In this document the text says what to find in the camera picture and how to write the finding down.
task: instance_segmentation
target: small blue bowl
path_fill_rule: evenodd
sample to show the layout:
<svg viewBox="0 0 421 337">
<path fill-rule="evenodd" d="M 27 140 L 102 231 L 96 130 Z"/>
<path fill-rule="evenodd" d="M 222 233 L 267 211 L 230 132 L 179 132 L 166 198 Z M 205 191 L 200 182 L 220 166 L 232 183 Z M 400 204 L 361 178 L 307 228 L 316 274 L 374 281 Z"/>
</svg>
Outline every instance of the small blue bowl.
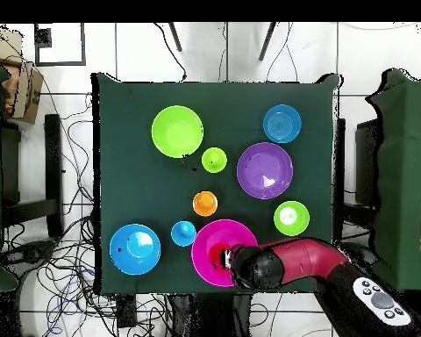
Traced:
<svg viewBox="0 0 421 337">
<path fill-rule="evenodd" d="M 149 227 L 132 224 L 118 229 L 111 238 L 110 256 L 117 268 L 140 276 L 150 271 L 161 257 L 161 243 Z"/>
<path fill-rule="evenodd" d="M 293 107 L 278 104 L 265 114 L 263 130 L 273 142 L 289 143 L 301 131 L 301 117 Z"/>
<path fill-rule="evenodd" d="M 196 237 L 196 229 L 191 222 L 179 221 L 172 227 L 172 239 L 180 247 L 186 247 L 193 243 Z"/>
</svg>

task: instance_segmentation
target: floor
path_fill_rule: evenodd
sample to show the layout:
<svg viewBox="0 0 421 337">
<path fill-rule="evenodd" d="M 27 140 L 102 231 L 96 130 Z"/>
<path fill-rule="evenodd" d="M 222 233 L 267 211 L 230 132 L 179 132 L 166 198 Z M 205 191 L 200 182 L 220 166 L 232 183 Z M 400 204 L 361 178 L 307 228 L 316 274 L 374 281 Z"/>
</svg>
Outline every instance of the floor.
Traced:
<svg viewBox="0 0 421 337">
<path fill-rule="evenodd" d="M 289 23 L 281 22 L 274 31 L 263 62 L 258 60 L 265 38 L 268 22 L 229 23 L 229 64 L 226 66 L 224 22 L 176 23 L 182 52 L 178 53 L 167 24 L 161 24 L 167 42 L 178 61 L 187 71 L 186 81 L 217 82 L 228 79 L 234 82 L 264 82 L 268 70 L 278 53 L 275 64 L 269 71 L 268 80 L 275 82 L 315 82 L 321 75 L 338 73 L 344 78 L 340 88 L 340 116 L 346 119 L 346 191 L 355 190 L 354 130 L 358 123 L 375 118 L 375 111 L 365 101 L 365 96 L 377 90 L 381 73 L 387 68 L 405 68 L 421 79 L 421 23 L 336 23 L 295 22 L 289 32 L 287 47 L 284 48 Z M 7 25 L 24 35 L 23 56 L 34 61 L 33 25 Z M 79 61 L 81 41 L 79 24 L 42 25 L 51 27 L 53 47 L 41 50 L 40 61 Z M 161 31 L 153 24 L 85 24 L 85 66 L 49 66 L 39 68 L 46 79 L 39 103 L 36 125 L 24 131 L 21 141 L 20 190 L 22 201 L 45 196 L 43 143 L 43 120 L 47 113 L 54 113 L 54 104 L 60 115 L 66 118 L 67 128 L 74 122 L 70 134 L 92 155 L 91 111 L 87 109 L 91 91 L 90 74 L 108 73 L 120 81 L 179 81 L 182 70 L 175 63 L 162 39 Z M 63 153 L 72 158 L 72 151 L 83 167 L 86 164 L 84 152 L 68 142 L 63 142 Z M 91 205 L 76 196 L 76 175 L 70 164 L 64 161 L 63 174 L 65 224 L 78 220 L 90 213 Z M 92 194 L 92 167 L 86 166 L 82 183 Z M 353 200 L 347 192 L 346 200 Z M 10 236 L 20 231 L 19 226 L 10 229 Z M 355 226 L 345 226 L 345 235 L 359 233 Z M 44 219 L 25 223 L 25 233 L 17 242 L 47 237 Z M 65 237 L 79 239 L 79 228 L 73 228 Z M 359 238 L 365 242 L 367 237 Z M 93 265 L 93 254 L 85 259 Z M 50 290 L 56 291 L 51 276 L 62 278 L 62 272 L 41 270 L 32 272 L 25 280 L 21 296 L 21 319 L 25 334 L 41 337 L 47 330 L 46 309 L 56 306 Z M 149 295 L 140 295 L 143 303 Z M 148 305 L 139 308 L 140 319 L 151 311 Z M 71 309 L 65 311 L 57 324 L 59 330 L 48 337 L 113 337 L 103 321 L 94 316 L 87 317 Z M 157 319 L 153 335 L 163 335 L 164 325 Z M 331 323 L 322 312 L 312 294 L 257 294 L 252 302 L 251 333 L 253 337 L 338 337 Z M 127 337 L 140 330 L 122 329 L 120 335 Z"/>
</svg>

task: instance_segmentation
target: small orange bowl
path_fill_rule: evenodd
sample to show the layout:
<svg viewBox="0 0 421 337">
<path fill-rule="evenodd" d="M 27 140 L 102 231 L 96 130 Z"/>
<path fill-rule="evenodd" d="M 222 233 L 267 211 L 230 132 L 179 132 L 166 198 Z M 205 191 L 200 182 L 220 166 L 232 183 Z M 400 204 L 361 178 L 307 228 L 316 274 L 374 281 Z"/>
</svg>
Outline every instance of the small orange bowl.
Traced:
<svg viewBox="0 0 421 337">
<path fill-rule="evenodd" d="M 193 198 L 193 210 L 203 217 L 208 217 L 215 212 L 217 204 L 217 197 L 210 191 L 198 192 Z"/>
</svg>

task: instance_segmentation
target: pink bowl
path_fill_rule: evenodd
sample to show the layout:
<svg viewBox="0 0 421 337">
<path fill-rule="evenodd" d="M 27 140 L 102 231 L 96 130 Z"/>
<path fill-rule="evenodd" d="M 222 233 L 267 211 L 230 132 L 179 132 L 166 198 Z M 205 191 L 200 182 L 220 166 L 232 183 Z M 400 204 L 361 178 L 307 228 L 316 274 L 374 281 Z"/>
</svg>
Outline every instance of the pink bowl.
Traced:
<svg viewBox="0 0 421 337">
<path fill-rule="evenodd" d="M 192 262 L 198 275 L 217 287 L 232 287 L 234 284 L 229 269 L 216 267 L 212 263 L 210 250 L 216 245 L 232 247 L 237 244 L 257 246 L 256 238 L 245 225 L 232 219 L 218 219 L 203 227 L 192 246 Z"/>
</svg>

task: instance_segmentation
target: green bowl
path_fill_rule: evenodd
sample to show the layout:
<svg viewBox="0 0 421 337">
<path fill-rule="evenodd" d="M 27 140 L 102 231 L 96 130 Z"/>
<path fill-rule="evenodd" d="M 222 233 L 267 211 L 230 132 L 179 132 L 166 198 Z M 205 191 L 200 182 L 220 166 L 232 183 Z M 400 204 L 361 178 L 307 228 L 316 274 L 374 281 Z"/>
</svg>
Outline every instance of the green bowl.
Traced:
<svg viewBox="0 0 421 337">
<path fill-rule="evenodd" d="M 273 217 L 276 228 L 288 236 L 302 233 L 310 221 L 309 211 L 299 202 L 284 202 L 280 204 Z"/>
<path fill-rule="evenodd" d="M 217 173 L 223 170 L 228 162 L 225 151 L 218 147 L 211 147 L 204 151 L 201 163 L 204 169 L 210 173 Z"/>
<path fill-rule="evenodd" d="M 154 118 L 151 127 L 154 145 L 164 155 L 183 158 L 194 153 L 203 141 L 203 123 L 184 106 L 170 106 Z"/>
</svg>

